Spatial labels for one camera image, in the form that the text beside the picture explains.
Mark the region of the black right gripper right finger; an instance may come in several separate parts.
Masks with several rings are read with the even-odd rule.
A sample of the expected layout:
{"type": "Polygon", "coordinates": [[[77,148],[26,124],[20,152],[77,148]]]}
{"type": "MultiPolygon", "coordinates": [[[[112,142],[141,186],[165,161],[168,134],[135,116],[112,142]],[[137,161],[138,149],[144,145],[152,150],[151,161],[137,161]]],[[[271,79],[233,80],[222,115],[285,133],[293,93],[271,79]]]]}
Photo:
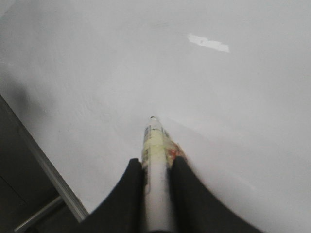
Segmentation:
{"type": "Polygon", "coordinates": [[[223,205],[177,156],[170,170],[177,226],[181,233],[260,233],[223,205]]]}

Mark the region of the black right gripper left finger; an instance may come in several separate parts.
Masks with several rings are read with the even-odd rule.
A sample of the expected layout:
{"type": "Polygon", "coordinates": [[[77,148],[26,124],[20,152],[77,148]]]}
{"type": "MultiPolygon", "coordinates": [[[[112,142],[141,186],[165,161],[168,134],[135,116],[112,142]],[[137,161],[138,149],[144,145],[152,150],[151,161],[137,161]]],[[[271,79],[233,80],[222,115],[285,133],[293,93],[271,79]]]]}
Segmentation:
{"type": "Polygon", "coordinates": [[[129,160],[124,174],[107,198],[74,233],[138,233],[143,170],[137,158],[129,160]]]}

